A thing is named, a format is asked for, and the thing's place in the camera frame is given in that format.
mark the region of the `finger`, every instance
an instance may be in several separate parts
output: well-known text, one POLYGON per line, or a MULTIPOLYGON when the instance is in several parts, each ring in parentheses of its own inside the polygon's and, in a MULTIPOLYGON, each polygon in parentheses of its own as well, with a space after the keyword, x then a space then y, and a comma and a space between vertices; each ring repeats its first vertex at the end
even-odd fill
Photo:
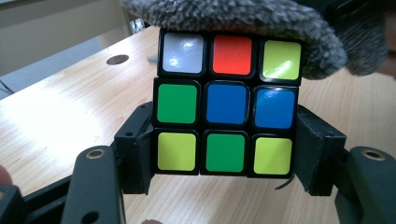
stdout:
POLYGON ((12 184, 12 179, 6 168, 0 165, 0 185, 12 184))
POLYGON ((384 35, 387 40, 388 49, 396 52, 396 10, 387 12, 387 22, 384 35))
POLYGON ((388 58, 378 68, 377 72, 396 77, 396 53, 390 52, 388 58))

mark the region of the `table surface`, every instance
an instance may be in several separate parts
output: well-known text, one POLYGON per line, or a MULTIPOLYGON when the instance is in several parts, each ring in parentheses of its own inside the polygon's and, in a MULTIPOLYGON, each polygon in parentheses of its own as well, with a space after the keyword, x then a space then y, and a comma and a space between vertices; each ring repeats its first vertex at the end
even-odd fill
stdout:
MULTIPOLYGON (((78 153, 109 145, 134 109, 152 99, 158 29, 148 28, 0 101, 0 164, 23 195, 71 175, 78 153), (125 54, 117 65, 106 61, 125 54)), ((346 148, 396 157, 396 81, 346 70, 303 80, 299 104, 346 134, 346 148)), ((311 197, 295 178, 155 175, 149 195, 125 195, 128 223, 338 223, 332 197, 311 197)))

